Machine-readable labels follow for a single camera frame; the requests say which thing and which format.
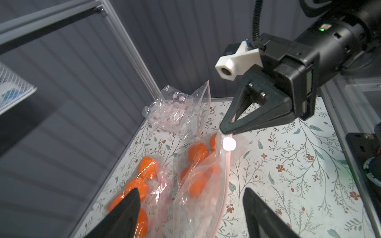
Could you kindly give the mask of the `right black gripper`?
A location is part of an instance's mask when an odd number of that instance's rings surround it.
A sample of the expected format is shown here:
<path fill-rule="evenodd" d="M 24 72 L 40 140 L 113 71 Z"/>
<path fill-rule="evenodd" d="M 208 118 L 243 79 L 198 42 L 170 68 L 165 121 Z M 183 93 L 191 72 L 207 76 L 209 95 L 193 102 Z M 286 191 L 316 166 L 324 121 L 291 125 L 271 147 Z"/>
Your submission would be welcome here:
<path fill-rule="evenodd" d="M 223 134 L 281 126 L 315 113 L 318 50 L 265 33 L 254 45 L 263 67 L 255 64 L 244 73 L 219 126 Z"/>

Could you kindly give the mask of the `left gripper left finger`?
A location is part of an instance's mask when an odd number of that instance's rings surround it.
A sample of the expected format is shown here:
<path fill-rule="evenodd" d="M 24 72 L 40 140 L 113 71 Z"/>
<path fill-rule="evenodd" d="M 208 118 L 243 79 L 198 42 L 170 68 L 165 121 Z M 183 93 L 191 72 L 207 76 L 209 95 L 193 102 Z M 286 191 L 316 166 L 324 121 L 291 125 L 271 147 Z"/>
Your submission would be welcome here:
<path fill-rule="evenodd" d="M 134 188 L 86 237 L 133 238 L 139 212 L 140 194 Z"/>

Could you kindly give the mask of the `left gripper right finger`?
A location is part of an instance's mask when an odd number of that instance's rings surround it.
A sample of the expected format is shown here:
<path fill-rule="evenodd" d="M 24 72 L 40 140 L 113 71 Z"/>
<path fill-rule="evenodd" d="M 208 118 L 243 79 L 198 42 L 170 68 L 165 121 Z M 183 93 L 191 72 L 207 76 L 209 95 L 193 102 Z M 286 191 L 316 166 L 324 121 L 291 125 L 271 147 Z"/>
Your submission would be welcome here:
<path fill-rule="evenodd" d="M 272 209 L 249 187 L 243 206 L 250 238 L 298 238 Z"/>

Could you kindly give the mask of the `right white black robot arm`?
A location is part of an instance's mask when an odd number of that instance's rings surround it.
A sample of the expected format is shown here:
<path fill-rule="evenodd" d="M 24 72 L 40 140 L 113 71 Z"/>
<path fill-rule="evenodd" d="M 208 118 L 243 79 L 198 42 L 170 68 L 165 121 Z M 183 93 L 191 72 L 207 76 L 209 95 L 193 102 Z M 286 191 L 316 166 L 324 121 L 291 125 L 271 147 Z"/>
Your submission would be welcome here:
<path fill-rule="evenodd" d="M 380 1 L 321 1 L 300 6 L 315 23 L 295 40 L 260 34 L 262 1 L 253 14 L 252 40 L 230 44 L 215 69 L 239 88 L 220 131 L 248 131 L 307 120 L 315 113 L 317 90 L 337 74 L 365 69 L 381 48 Z M 363 64 L 365 54 L 372 58 Z"/>

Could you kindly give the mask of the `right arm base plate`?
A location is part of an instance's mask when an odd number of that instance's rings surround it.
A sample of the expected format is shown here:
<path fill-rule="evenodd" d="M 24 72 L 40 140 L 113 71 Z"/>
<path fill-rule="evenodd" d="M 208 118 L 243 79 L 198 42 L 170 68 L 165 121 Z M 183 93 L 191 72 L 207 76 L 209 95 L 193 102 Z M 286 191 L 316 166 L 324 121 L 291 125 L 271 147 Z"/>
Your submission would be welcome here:
<path fill-rule="evenodd" d="M 372 203 L 381 215 L 381 124 L 377 124 L 373 134 L 349 133 L 346 136 L 355 158 L 360 175 L 366 183 Z"/>

